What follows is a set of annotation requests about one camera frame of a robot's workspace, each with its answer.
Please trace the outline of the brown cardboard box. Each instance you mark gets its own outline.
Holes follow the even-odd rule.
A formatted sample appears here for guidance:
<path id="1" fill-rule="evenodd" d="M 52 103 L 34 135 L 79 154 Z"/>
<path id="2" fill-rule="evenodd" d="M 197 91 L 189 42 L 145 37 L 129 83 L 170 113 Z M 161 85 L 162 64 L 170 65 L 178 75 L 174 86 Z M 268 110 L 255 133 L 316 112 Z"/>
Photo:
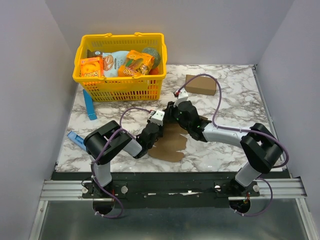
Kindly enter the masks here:
<path id="1" fill-rule="evenodd" d="M 188 93 L 214 96 L 217 90 L 216 82 L 207 76 L 198 76 L 189 82 L 185 87 Z"/>
<path id="2" fill-rule="evenodd" d="M 163 136 L 148 150 L 148 155 L 162 161 L 177 163 L 184 158 L 188 132 L 176 122 L 166 122 Z"/>

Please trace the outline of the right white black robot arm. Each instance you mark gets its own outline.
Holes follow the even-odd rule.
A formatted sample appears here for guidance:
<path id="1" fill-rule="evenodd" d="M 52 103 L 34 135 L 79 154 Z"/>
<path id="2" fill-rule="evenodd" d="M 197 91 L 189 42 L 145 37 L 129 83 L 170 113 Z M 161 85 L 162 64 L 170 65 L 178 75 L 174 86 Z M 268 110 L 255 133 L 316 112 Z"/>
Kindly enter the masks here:
<path id="1" fill-rule="evenodd" d="M 164 110 L 164 120 L 177 123 L 196 141 L 216 142 L 239 147 L 247 157 L 247 163 L 229 182 L 227 191 L 241 196 L 250 184 L 262 174 L 268 174 L 284 152 L 284 148 L 261 123 L 248 129 L 214 126 L 212 121 L 199 116 L 190 101 L 175 106 L 172 101 Z"/>

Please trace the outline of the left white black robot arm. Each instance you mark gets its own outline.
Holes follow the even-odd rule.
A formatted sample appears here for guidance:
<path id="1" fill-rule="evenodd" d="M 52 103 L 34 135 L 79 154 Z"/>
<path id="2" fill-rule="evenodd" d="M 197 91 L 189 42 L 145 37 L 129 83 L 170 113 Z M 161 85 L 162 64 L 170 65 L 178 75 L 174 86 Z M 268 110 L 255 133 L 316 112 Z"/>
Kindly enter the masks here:
<path id="1" fill-rule="evenodd" d="M 164 127 L 150 120 L 137 137 L 132 137 L 127 130 L 114 120 L 93 131 L 84 139 L 86 152 L 89 154 L 90 167 L 93 170 L 91 183 L 82 187 L 82 197 L 123 198 L 129 193 L 128 183 L 115 183 L 111 174 L 111 161 L 125 151 L 131 157 L 140 159 L 153 145 L 163 137 Z"/>

